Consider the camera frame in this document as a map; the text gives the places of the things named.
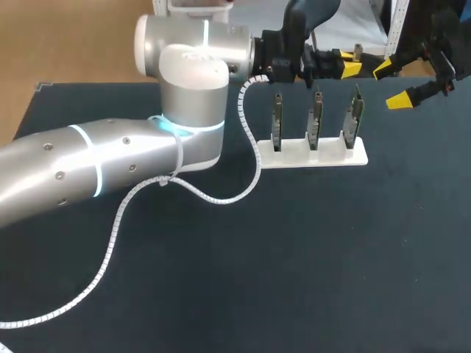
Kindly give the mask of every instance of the yellow clamp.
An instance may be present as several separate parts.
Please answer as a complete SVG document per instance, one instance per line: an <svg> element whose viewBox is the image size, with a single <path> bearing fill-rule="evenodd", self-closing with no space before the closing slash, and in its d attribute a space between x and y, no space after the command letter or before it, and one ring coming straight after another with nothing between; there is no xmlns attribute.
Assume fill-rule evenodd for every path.
<svg viewBox="0 0 471 353"><path fill-rule="evenodd" d="M378 79L378 77L376 76L376 73L379 71L379 70L382 70L384 68L387 68L388 66L392 65L392 61L391 61L391 58L389 57L384 63L382 63L381 65L379 65L376 70L373 71L373 75L375 76L376 79Z"/></svg>
<svg viewBox="0 0 471 353"><path fill-rule="evenodd" d="M402 93L399 93L398 95L386 100L386 104L390 110L414 108L411 98L406 91L403 91Z"/></svg>
<svg viewBox="0 0 471 353"><path fill-rule="evenodd" d="M362 63L351 63L348 61L344 62L344 72L341 75L340 79L346 79L358 75L361 70Z"/></svg>

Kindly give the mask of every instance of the glowing blue light ring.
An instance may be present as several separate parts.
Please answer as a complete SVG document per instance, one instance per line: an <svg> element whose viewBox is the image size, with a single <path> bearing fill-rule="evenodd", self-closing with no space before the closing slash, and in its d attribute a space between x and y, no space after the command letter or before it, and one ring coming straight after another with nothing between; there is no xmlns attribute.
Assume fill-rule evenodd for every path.
<svg viewBox="0 0 471 353"><path fill-rule="evenodd" d="M93 149L94 148L94 144L93 144L93 142L91 142L90 137L88 136L88 134L80 126L69 125L69 127L76 130L80 134L80 136L83 137L83 139L85 140L85 143L88 146L88 149ZM102 171L101 164L100 163L95 163L95 169L96 169L96 191L95 191L95 195L93 195L93 197L97 197L102 192L102 188L103 188L103 171Z"/></svg>

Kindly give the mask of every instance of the table surface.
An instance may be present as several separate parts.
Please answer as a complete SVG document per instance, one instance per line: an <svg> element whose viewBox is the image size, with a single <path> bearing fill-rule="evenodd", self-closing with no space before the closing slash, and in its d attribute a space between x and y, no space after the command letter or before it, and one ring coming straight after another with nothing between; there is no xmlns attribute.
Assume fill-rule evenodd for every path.
<svg viewBox="0 0 471 353"><path fill-rule="evenodd" d="M319 81L323 136L339 133L356 82L369 165L263 171L227 207L149 186L128 207L98 288L53 321L0 331L0 341L15 353L468 352L471 82L391 112L386 97L423 81ZM277 92L285 137L303 134L312 92L256 85L245 107L257 139L269 136ZM240 192L254 171L237 94L231 87L221 161L184 176L214 196ZM159 112L157 84L46 86L17 137ZM126 192L0 229L0 320L47 313L91 281Z"/></svg>

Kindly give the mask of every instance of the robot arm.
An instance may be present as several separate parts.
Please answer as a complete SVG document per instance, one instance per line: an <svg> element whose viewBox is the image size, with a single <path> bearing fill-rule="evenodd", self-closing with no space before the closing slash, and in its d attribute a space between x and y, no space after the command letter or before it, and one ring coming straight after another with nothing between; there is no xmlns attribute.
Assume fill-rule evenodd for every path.
<svg viewBox="0 0 471 353"><path fill-rule="evenodd" d="M168 46L160 82L165 116L72 125L1 148L0 227L151 177L214 165L224 135L227 65L189 46Z"/></svg>
<svg viewBox="0 0 471 353"><path fill-rule="evenodd" d="M432 30L418 47L396 53L375 70L376 79L400 72L404 66L422 58L429 61L436 80L411 87L386 101L391 110L415 108L426 99L455 90L453 81L471 75L471 19L461 23L450 8L432 16Z"/></svg>
<svg viewBox="0 0 471 353"><path fill-rule="evenodd" d="M256 74L293 82L305 39L339 4L291 0L283 28L262 38L246 27L141 17L135 61L159 80L163 115L73 125L1 148L0 227L150 177L210 168L222 150L229 82Z"/></svg>

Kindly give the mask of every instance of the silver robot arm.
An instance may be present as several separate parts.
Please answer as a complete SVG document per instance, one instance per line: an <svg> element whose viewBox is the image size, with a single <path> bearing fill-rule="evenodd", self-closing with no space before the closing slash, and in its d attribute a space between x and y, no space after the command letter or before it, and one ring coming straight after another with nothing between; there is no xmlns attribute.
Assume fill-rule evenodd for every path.
<svg viewBox="0 0 471 353"><path fill-rule="evenodd" d="M165 47L155 62L162 116L71 125L0 149L0 227L150 177L202 170L218 161L227 64L183 45Z"/></svg>

